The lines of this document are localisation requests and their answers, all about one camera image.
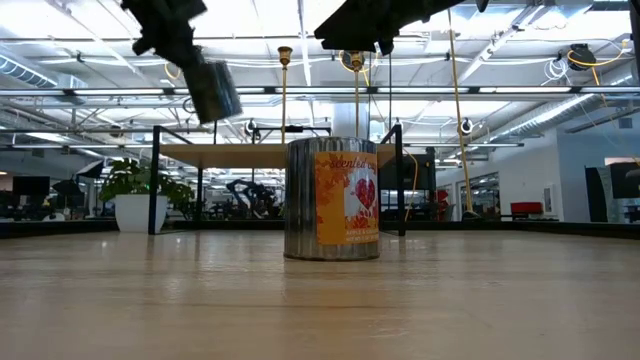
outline red heart graphic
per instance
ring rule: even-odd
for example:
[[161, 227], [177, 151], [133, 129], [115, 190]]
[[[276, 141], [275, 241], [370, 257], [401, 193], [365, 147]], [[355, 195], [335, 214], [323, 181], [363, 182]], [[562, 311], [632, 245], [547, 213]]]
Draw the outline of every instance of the red heart graphic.
[[367, 186], [366, 179], [358, 180], [356, 183], [356, 196], [362, 205], [369, 209], [376, 199], [376, 185], [373, 183], [373, 180], [369, 180], [369, 186]]

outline light fixture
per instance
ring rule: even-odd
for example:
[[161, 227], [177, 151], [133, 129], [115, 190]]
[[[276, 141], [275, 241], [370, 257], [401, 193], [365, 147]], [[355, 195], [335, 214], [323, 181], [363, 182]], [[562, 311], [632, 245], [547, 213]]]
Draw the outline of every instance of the light fixture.
[[118, 145], [69, 145], [70, 149], [117, 149]]
[[0, 90], [0, 96], [64, 96], [62, 90], [27, 89], [27, 90]]
[[[359, 88], [359, 92], [366, 92], [366, 88]], [[354, 87], [288, 87], [287, 94], [355, 94]], [[282, 94], [282, 88], [276, 89], [276, 93]]]
[[78, 96], [164, 95], [163, 89], [78, 89]]
[[95, 151], [91, 151], [91, 150], [85, 150], [85, 149], [78, 149], [79, 152], [85, 154], [85, 155], [89, 155], [89, 156], [93, 156], [93, 157], [97, 157], [97, 158], [103, 158], [103, 155], [98, 154]]
[[60, 136], [58, 134], [33, 132], [33, 133], [27, 133], [26, 135], [34, 137], [34, 138], [42, 139], [42, 140], [52, 141], [52, 142], [67, 142], [67, 141], [69, 141], [68, 138], [66, 138], [64, 136]]
[[[467, 148], [496, 148], [496, 147], [523, 147], [524, 143], [496, 143], [496, 144], [465, 144]], [[435, 147], [435, 148], [459, 148], [459, 144], [454, 143], [410, 143], [404, 147]]]
[[[420, 93], [420, 94], [453, 94], [455, 88], [451, 86], [447, 87], [393, 87], [391, 91], [395, 94], [402, 93]], [[382, 87], [378, 89], [379, 93], [389, 93], [389, 88]], [[458, 88], [458, 93], [466, 94], [469, 92], [468, 87]]]
[[523, 93], [523, 94], [539, 94], [539, 93], [566, 93], [571, 91], [569, 86], [507, 86], [507, 87], [482, 87], [482, 94], [504, 94], [504, 93]]
[[6, 147], [14, 148], [14, 149], [62, 149], [64, 146], [62, 145], [7, 145]]
[[264, 88], [236, 88], [238, 94], [264, 94]]
[[635, 86], [585, 86], [580, 92], [582, 93], [638, 93], [640, 87]]

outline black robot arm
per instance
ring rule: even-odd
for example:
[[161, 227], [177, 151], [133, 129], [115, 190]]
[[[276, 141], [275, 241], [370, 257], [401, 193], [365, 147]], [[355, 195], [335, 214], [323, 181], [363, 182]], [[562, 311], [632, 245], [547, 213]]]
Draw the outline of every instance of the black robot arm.
[[142, 25], [133, 51], [142, 55], [154, 49], [182, 69], [201, 124], [242, 113], [226, 63], [207, 63], [202, 49], [193, 44], [189, 20], [207, 11], [202, 0], [122, 0], [121, 6]]
[[[393, 38], [400, 29], [415, 21], [429, 21], [431, 15], [460, 4], [464, 0], [347, 0], [315, 31], [324, 39], [326, 50], [375, 51], [383, 55], [393, 51]], [[488, 0], [476, 0], [484, 11]]]

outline yellow cable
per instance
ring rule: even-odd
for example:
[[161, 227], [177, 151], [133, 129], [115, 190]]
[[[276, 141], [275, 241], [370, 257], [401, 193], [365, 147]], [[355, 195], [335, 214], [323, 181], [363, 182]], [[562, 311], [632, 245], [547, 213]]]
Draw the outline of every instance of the yellow cable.
[[178, 68], [178, 75], [173, 75], [170, 71], [169, 71], [169, 63], [166, 62], [164, 63], [164, 72], [165, 74], [167, 74], [167, 76], [171, 79], [171, 80], [178, 80], [178, 78], [180, 78], [180, 75], [182, 75], [182, 69]]
[[[600, 79], [598, 79], [598, 73], [596, 72], [596, 68], [592, 67], [591, 68], [591, 72], [593, 73], [593, 78], [596, 81], [596, 85], [600, 86]], [[602, 102], [604, 103], [605, 107], [609, 107], [609, 104], [607, 104], [607, 98], [604, 96], [604, 94], [600, 94], [601, 98], [602, 98]], [[640, 160], [638, 159], [638, 157], [636, 155], [633, 154], [633, 151], [631, 150], [631, 147], [629, 146], [629, 144], [627, 143], [627, 141], [622, 137], [622, 135], [620, 134], [620, 129], [616, 126], [616, 123], [613, 119], [613, 116], [609, 115], [609, 122], [611, 123], [611, 125], [613, 126], [614, 129], [616, 129], [616, 136], [618, 137], [618, 140], [620, 140], [620, 143], [622, 144], [622, 146], [624, 146], [623, 151], [628, 151], [630, 153], [629, 157], [633, 159], [633, 161], [635, 161], [635, 163], [640, 166]]]
[[567, 53], [567, 59], [569, 59], [569, 61], [571, 61], [572, 63], [576, 63], [576, 64], [578, 64], [578, 65], [582, 65], [582, 66], [590, 66], [590, 67], [594, 67], [594, 66], [604, 66], [604, 65], [609, 65], [609, 64], [611, 64], [611, 63], [613, 63], [613, 62], [615, 62], [615, 61], [620, 60], [620, 58], [622, 57], [622, 54], [624, 54], [624, 48], [625, 48], [626, 46], [627, 46], [627, 41], [625, 40], [625, 41], [623, 41], [623, 42], [622, 42], [622, 49], [620, 49], [620, 53], [618, 54], [618, 56], [616, 56], [615, 58], [613, 58], [613, 59], [611, 59], [611, 60], [604, 61], [604, 62], [601, 62], [601, 63], [585, 63], [585, 62], [582, 62], [582, 61], [578, 61], [578, 60], [576, 60], [576, 59], [574, 59], [574, 58], [572, 58], [572, 57], [571, 57], [571, 54], [573, 54], [573, 53], [574, 53], [574, 51], [573, 51], [573, 50], [571, 50], [571, 51], [569, 51], [569, 52]]
[[418, 184], [418, 160], [416, 160], [416, 158], [411, 155], [411, 153], [403, 148], [402, 150], [404, 150], [404, 152], [407, 153], [407, 155], [409, 155], [412, 159], [413, 162], [416, 164], [416, 171], [413, 175], [413, 190], [411, 191], [411, 199], [409, 199], [409, 207], [407, 208], [407, 213], [404, 215], [404, 221], [407, 222], [407, 220], [409, 219], [409, 211], [411, 210], [411, 206], [413, 205], [413, 196], [416, 194], [416, 186]]
[[453, 88], [456, 98], [456, 112], [458, 114], [458, 140], [460, 141], [460, 152], [462, 160], [462, 169], [464, 170], [464, 182], [467, 187], [467, 211], [473, 211], [471, 202], [471, 182], [469, 181], [469, 168], [467, 167], [467, 152], [464, 147], [464, 139], [462, 136], [462, 115], [460, 114], [460, 93], [458, 92], [458, 69], [456, 67], [456, 51], [453, 45], [453, 22], [451, 21], [451, 9], [447, 10], [449, 14], [449, 42], [451, 46], [451, 64], [453, 65]]

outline can label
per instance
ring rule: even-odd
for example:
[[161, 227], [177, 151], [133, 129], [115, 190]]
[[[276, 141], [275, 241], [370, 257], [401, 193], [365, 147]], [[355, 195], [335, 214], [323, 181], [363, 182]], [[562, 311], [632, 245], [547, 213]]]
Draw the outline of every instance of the can label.
[[320, 245], [378, 241], [376, 154], [316, 153], [315, 185], [316, 233]]

